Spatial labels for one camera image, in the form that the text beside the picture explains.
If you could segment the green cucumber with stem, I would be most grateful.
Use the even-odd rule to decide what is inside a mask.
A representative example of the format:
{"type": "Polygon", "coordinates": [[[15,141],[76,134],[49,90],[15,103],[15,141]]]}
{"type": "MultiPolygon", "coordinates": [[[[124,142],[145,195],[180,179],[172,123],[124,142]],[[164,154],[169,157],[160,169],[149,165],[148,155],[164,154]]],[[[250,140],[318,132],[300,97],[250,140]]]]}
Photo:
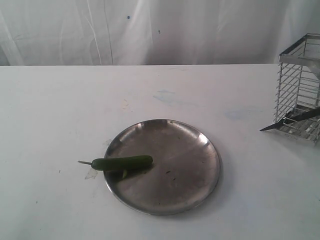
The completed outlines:
{"type": "Polygon", "coordinates": [[[117,158],[97,158],[92,162],[78,161],[89,165],[96,171],[124,171],[149,168],[153,165],[153,158],[149,155],[137,155],[117,158]]]}

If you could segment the black knife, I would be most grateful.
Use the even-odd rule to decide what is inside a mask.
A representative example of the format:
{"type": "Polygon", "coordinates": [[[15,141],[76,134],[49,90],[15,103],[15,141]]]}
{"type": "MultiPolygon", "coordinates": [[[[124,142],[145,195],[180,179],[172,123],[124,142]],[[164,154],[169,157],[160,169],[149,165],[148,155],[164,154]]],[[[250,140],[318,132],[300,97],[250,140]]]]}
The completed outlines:
{"type": "Polygon", "coordinates": [[[288,124],[292,124],[292,123],[296,123],[296,122],[301,122],[304,120],[314,118],[319,115],[320,115],[320,107],[317,107],[317,108],[314,108],[314,109],[309,110],[307,112],[303,112],[301,114],[293,116],[293,117],[284,117],[281,120],[279,120],[278,122],[276,122],[272,125],[269,125],[265,128],[262,128],[259,131],[264,132],[264,131],[269,131],[269,130],[273,130],[273,129],[279,129],[284,125],[288,125],[288,124]]]}

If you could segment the chrome wire utensil holder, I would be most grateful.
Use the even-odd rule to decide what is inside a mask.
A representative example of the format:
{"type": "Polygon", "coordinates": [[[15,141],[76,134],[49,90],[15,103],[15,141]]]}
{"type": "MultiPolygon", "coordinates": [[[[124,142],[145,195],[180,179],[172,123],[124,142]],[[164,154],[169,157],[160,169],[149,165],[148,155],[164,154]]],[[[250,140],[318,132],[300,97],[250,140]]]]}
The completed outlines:
{"type": "Polygon", "coordinates": [[[305,34],[280,53],[278,61],[273,121],[283,121],[278,131],[316,145],[320,117],[302,121],[293,117],[320,106],[320,35],[305,34]]]}

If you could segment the dark green cucumber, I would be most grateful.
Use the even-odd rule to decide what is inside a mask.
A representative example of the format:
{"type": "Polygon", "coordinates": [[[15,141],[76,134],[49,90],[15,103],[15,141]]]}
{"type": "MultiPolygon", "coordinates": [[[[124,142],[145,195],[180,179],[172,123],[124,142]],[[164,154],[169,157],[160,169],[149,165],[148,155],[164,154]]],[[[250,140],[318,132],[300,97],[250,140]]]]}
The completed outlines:
{"type": "Polygon", "coordinates": [[[122,173],[122,179],[125,179],[127,175],[128,175],[128,171],[124,170],[122,173]]]}

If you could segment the round steel plate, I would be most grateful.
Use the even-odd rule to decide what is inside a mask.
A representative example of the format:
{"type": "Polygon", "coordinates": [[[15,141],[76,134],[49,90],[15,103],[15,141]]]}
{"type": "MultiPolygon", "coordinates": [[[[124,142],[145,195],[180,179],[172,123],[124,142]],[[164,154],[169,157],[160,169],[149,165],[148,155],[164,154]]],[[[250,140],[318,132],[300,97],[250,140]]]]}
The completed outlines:
{"type": "Polygon", "coordinates": [[[108,189],[125,206],[165,216],[200,205],[215,189],[221,172],[216,146],[198,129],[171,119],[136,123],[109,144],[105,158],[149,155],[152,166],[127,175],[105,172],[108,189]]]}

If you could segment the white backdrop curtain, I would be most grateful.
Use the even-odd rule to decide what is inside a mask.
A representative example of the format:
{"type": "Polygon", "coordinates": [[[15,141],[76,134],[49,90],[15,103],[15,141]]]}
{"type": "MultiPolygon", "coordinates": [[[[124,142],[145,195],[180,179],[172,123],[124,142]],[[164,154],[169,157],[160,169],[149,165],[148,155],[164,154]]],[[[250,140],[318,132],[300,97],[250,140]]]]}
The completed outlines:
{"type": "Polygon", "coordinates": [[[3,66],[274,63],[317,0],[3,0],[3,66]]]}

